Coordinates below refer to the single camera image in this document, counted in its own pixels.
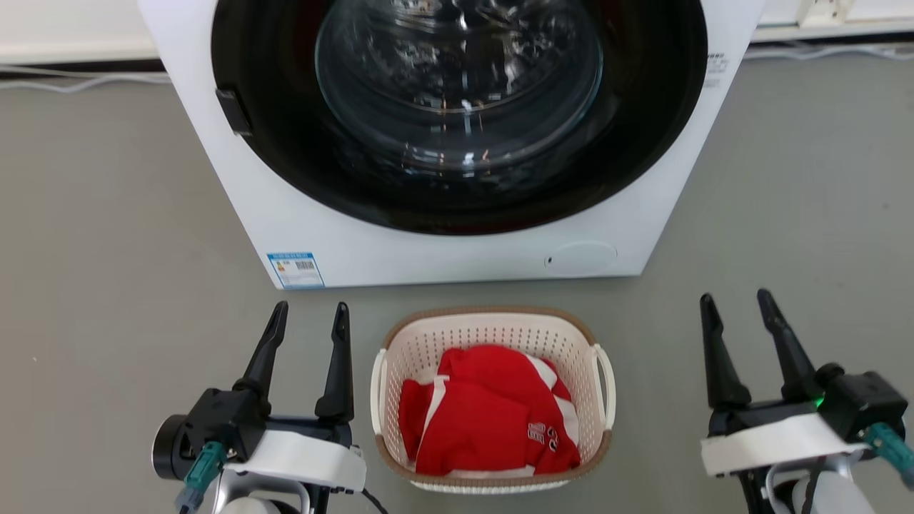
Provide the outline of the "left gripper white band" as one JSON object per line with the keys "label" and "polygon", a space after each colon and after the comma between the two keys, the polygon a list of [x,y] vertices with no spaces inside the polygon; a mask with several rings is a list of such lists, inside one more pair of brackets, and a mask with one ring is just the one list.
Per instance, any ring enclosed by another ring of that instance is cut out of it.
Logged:
{"label": "left gripper white band", "polygon": [[[274,306],[251,359],[234,391],[252,393],[262,418],[271,415],[270,388],[277,349],[285,338],[288,302]],[[317,400],[317,418],[280,417],[268,420],[266,430],[249,459],[229,463],[237,473],[271,476],[338,492],[363,491],[368,466],[359,449],[353,448],[349,424],[355,418],[355,388],[349,308],[336,307],[331,329],[333,350],[324,384]]]}

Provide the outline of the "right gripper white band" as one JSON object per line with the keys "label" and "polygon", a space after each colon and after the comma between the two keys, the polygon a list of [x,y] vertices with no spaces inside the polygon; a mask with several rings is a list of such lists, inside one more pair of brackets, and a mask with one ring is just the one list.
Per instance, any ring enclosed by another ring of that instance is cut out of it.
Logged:
{"label": "right gripper white band", "polygon": [[843,440],[818,412],[822,397],[803,346],[766,288],[758,308],[773,338],[783,384],[781,399],[751,403],[723,339],[723,322],[710,293],[700,298],[706,397],[711,407],[708,437],[701,442],[705,474],[727,476],[779,464],[800,464],[832,455],[859,455],[864,443]]}

